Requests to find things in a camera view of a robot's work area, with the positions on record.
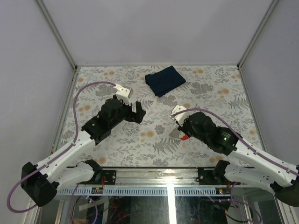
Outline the steel key holder red handle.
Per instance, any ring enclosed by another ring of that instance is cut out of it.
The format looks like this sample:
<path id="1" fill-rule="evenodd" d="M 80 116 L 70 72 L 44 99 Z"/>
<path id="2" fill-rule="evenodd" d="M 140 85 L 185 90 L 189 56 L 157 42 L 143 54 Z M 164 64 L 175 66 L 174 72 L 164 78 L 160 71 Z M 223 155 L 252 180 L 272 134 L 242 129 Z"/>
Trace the steel key holder red handle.
<path id="1" fill-rule="evenodd" d="M 177 139 L 177 140 L 182 140 L 182 141 L 189 139 L 189 137 L 185 133 L 183 133 L 182 131 L 180 131 L 178 129 L 173 129 L 170 132 L 169 136 L 171 138 L 174 138 L 174 139 Z"/>

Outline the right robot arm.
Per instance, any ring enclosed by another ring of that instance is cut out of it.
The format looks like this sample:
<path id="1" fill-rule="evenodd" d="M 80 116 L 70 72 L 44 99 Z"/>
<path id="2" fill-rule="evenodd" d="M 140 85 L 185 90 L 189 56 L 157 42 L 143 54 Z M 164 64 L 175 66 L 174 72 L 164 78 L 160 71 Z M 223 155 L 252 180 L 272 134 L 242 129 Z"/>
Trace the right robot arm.
<path id="1" fill-rule="evenodd" d="M 202 112 L 192 115 L 187 110 L 172 115 L 178 129 L 188 137 L 205 143 L 219 154 L 234 157 L 249 165 L 242 168 L 228 161 L 220 161 L 213 171 L 213 179 L 218 184 L 240 182 L 272 193 L 281 202 L 298 207 L 299 167 L 285 162 L 253 146 L 231 127 L 217 126 Z"/>

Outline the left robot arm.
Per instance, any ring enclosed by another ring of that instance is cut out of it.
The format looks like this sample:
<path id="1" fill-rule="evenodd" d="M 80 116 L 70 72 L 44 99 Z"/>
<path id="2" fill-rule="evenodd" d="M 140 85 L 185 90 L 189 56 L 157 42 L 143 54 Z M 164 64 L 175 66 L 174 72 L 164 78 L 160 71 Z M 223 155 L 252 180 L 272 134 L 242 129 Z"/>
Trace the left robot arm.
<path id="1" fill-rule="evenodd" d="M 98 114 L 87 121 L 78 132 L 75 142 L 65 144 L 46 159 L 26 163 L 21 170 L 21 188 L 43 207 L 55 198 L 58 191 L 77 183 L 97 184 L 102 180 L 102 168 L 94 160 L 86 160 L 74 167 L 70 164 L 85 150 L 94 148 L 107 138 L 113 128 L 123 121 L 140 124 L 146 111 L 140 102 L 136 111 L 116 97 L 108 99 Z"/>

